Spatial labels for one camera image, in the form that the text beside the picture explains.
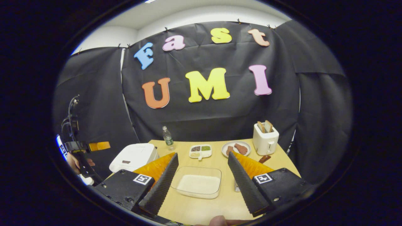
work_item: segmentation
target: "screw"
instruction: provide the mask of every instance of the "screw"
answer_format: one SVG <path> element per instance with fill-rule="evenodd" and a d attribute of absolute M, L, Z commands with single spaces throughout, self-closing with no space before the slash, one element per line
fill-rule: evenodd
<path fill-rule="evenodd" d="M 126 198 L 126 201 L 127 201 L 127 202 L 130 202 L 130 203 L 133 203 L 133 202 L 134 202 L 134 200 L 133 200 L 132 198 Z"/>

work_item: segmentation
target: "orange letter u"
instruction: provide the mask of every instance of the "orange letter u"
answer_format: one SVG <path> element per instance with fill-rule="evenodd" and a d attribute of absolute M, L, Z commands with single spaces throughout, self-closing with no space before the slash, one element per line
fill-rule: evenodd
<path fill-rule="evenodd" d="M 160 101 L 155 100 L 154 96 L 154 82 L 147 82 L 142 85 L 145 94 L 145 102 L 150 108 L 162 108 L 169 103 L 169 86 L 170 78 L 161 78 L 158 80 L 158 84 L 160 84 L 162 88 L 162 99 Z"/>

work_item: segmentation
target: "letter m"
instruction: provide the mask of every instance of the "letter m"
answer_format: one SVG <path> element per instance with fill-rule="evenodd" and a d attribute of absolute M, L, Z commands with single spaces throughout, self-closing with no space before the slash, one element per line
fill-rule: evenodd
<path fill-rule="evenodd" d="M 205 100 L 208 100 L 211 96 L 212 88 L 212 99 L 219 100 L 229 98 L 230 93 L 228 93 L 226 90 L 225 73 L 225 68 L 214 68 L 209 74 L 208 81 L 205 80 L 205 78 L 198 71 L 187 73 L 186 78 L 188 78 L 190 81 L 191 93 L 189 101 L 193 103 L 202 100 L 202 97 L 198 94 L 198 90 L 200 90 Z"/>

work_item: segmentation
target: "human hand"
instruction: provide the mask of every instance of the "human hand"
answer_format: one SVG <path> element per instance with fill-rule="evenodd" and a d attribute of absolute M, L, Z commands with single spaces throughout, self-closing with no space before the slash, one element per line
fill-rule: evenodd
<path fill-rule="evenodd" d="M 248 222 L 249 220 L 226 220 L 224 216 L 216 216 L 211 219 L 209 225 L 196 224 L 194 226 L 232 226 Z"/>
<path fill-rule="evenodd" d="M 92 159 L 87 158 L 88 164 L 90 166 L 94 166 L 95 163 L 92 161 Z M 69 152 L 67 152 L 67 163 L 71 167 L 71 169 L 76 173 L 76 174 L 81 174 L 80 172 L 80 162 Z"/>

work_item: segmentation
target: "foam letter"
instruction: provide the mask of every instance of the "foam letter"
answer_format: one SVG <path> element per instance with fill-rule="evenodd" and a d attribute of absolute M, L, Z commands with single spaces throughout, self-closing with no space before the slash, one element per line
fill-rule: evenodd
<path fill-rule="evenodd" d="M 211 35 L 214 43 L 228 43 L 232 40 L 229 30 L 226 28 L 214 28 L 211 30 Z"/>
<path fill-rule="evenodd" d="M 212 99 L 219 100 L 229 98 L 230 93 L 228 93 L 226 90 L 225 73 L 225 68 L 214 68 L 209 74 L 208 81 L 206 81 L 205 78 L 198 71 L 187 73 L 186 78 L 188 78 L 190 81 L 191 92 L 189 101 L 193 103 L 202 100 L 202 97 L 198 94 L 198 90 L 200 90 L 205 100 L 208 100 L 211 95 L 212 88 Z"/>
<path fill-rule="evenodd" d="M 154 96 L 154 82 L 147 82 L 142 85 L 145 94 L 145 102 L 150 108 L 162 108 L 169 103 L 170 96 L 169 96 L 169 86 L 168 83 L 170 82 L 170 78 L 161 78 L 158 80 L 162 88 L 162 99 L 160 101 L 155 100 Z"/>
<path fill-rule="evenodd" d="M 137 58 L 139 62 L 141 63 L 142 67 L 141 69 L 144 70 L 147 68 L 153 61 L 153 58 L 148 58 L 148 56 L 152 56 L 154 53 L 150 49 L 153 44 L 151 42 L 148 42 L 145 44 L 138 52 L 134 54 L 134 58 Z"/>
<path fill-rule="evenodd" d="M 265 34 L 260 32 L 258 29 L 249 30 L 248 33 L 252 34 L 255 42 L 257 42 L 259 45 L 269 46 L 269 42 L 263 39 L 263 36 L 265 36 Z"/>
<path fill-rule="evenodd" d="M 170 50 L 179 50 L 184 48 L 186 44 L 184 44 L 184 37 L 181 35 L 175 35 L 172 37 L 169 37 L 165 40 L 166 44 L 163 45 L 162 49 L 164 51 L 170 51 Z"/>
<path fill-rule="evenodd" d="M 251 65 L 248 67 L 254 74 L 255 95 L 269 95 L 272 93 L 272 89 L 268 87 L 267 78 L 265 77 L 265 70 L 267 69 L 264 65 Z"/>

